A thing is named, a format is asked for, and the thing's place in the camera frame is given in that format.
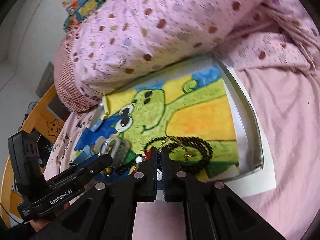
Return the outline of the left hand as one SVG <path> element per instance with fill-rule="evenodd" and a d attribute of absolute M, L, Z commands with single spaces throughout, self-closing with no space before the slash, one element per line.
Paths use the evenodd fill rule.
<path fill-rule="evenodd" d="M 64 211 L 65 209 L 67 209 L 70 206 L 70 203 L 67 202 L 66 204 L 63 205 L 63 207 L 58 209 L 57 214 L 59 215 L 62 211 Z M 42 228 L 44 228 L 47 224 L 53 222 L 54 219 L 50 218 L 50 219 L 36 219 L 36 220 L 31 220 L 29 223 L 30 225 L 33 227 L 33 229 L 36 232 L 39 232 Z"/>

